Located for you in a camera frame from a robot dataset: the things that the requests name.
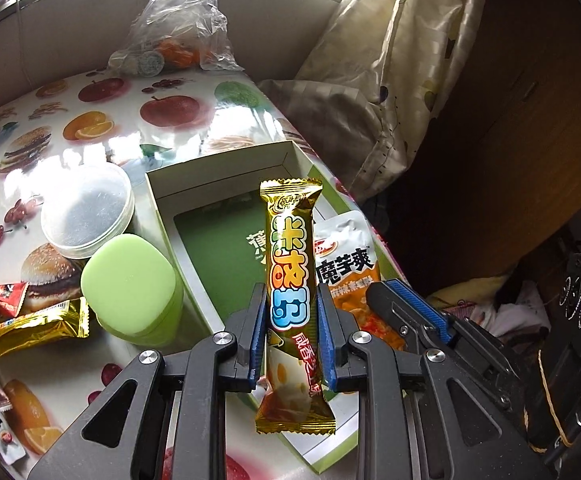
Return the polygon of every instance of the plastic bag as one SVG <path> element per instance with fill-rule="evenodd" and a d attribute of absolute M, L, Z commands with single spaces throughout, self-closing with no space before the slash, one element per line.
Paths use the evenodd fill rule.
<path fill-rule="evenodd" d="M 217 0 L 150 0 L 130 26 L 125 48 L 110 56 L 109 69 L 141 76 L 197 65 L 243 70 L 235 62 L 226 17 L 217 5 Z"/>

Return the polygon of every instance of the gold foil wrapper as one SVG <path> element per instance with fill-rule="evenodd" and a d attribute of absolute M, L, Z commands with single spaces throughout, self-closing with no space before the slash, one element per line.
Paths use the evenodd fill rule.
<path fill-rule="evenodd" d="M 313 208 L 322 190 L 314 179 L 267 180 L 266 378 L 268 389 L 255 417 L 259 433 L 335 432 L 322 391 L 317 347 L 317 287 Z"/>
<path fill-rule="evenodd" d="M 0 357 L 68 337 L 88 337 L 86 298 L 68 300 L 0 323 Z"/>

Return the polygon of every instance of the fruit print tablecloth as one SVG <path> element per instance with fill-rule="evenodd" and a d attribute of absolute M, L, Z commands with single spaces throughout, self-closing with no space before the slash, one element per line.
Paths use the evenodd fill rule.
<path fill-rule="evenodd" d="M 80 271 L 46 245 L 40 227 L 44 194 L 62 172 L 104 161 L 123 168 L 136 196 L 135 231 L 165 250 L 147 196 L 146 171 L 283 139 L 295 140 L 322 165 L 292 125 L 238 72 L 186 70 L 128 79 L 96 70 L 1 107 L 0 283 L 29 281 L 32 299 L 24 304 L 29 311 L 74 296 Z M 334 177 L 333 182 L 354 206 Z M 0 380 L 14 405 L 9 420 L 28 453 L 12 474 L 25 478 L 89 398 L 137 352 L 96 327 L 86 340 L 0 358 Z M 279 438 L 256 434 L 253 412 L 234 396 L 227 400 L 226 439 L 229 480 L 317 478 Z M 353 478 L 353 461 L 346 457 L 323 478 Z"/>

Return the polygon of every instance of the green box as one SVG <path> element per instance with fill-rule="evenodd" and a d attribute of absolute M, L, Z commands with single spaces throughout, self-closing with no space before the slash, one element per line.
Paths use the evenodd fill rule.
<path fill-rule="evenodd" d="M 190 326 L 201 327 L 199 338 L 222 330 L 223 319 L 248 306 L 254 282 L 265 281 L 266 267 L 259 258 L 263 254 L 257 251 L 257 234 L 265 221 L 258 196 L 261 181 L 305 177 L 320 178 L 324 186 L 315 205 L 315 222 L 355 208 L 336 189 L 330 171 L 289 140 L 195 158 L 146 174 L 166 248 L 184 280 L 188 301 L 183 317 Z M 378 237 L 375 248 L 382 276 L 403 278 Z M 231 287 L 230 293 L 218 290 L 222 287 Z M 256 391 L 250 398 L 257 403 L 261 395 Z M 283 433 L 318 473 L 357 444 L 357 394 L 338 394 L 329 404 L 337 420 L 334 435 Z"/>

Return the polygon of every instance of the orange fruit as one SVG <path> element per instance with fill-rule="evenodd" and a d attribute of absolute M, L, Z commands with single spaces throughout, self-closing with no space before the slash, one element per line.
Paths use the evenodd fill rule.
<path fill-rule="evenodd" d="M 66 140 L 77 140 L 77 131 L 88 126 L 95 126 L 97 124 L 105 123 L 107 121 L 106 114 L 103 112 L 86 112 L 80 116 L 75 117 L 64 128 L 64 138 Z"/>
<path fill-rule="evenodd" d="M 115 123 L 112 121 L 106 121 L 104 123 L 94 124 L 93 126 L 86 126 L 75 132 L 75 137 L 77 139 L 89 140 L 95 139 L 96 137 L 102 136 L 110 132 Z"/>
<path fill-rule="evenodd" d="M 50 97 L 63 92 L 66 88 L 68 88 L 68 83 L 60 79 L 59 81 L 45 84 L 35 92 L 35 95 L 39 98 Z"/>
<path fill-rule="evenodd" d="M 6 420 L 17 438 L 30 449 L 25 430 L 50 426 L 48 415 L 40 400 L 23 382 L 13 379 L 4 386 L 4 392 L 13 405 L 6 412 Z"/>
<path fill-rule="evenodd" d="M 38 455 L 46 453 L 62 433 L 60 428 L 53 426 L 47 428 L 31 428 L 30 430 L 24 431 L 26 440 L 30 443 L 30 449 Z"/>

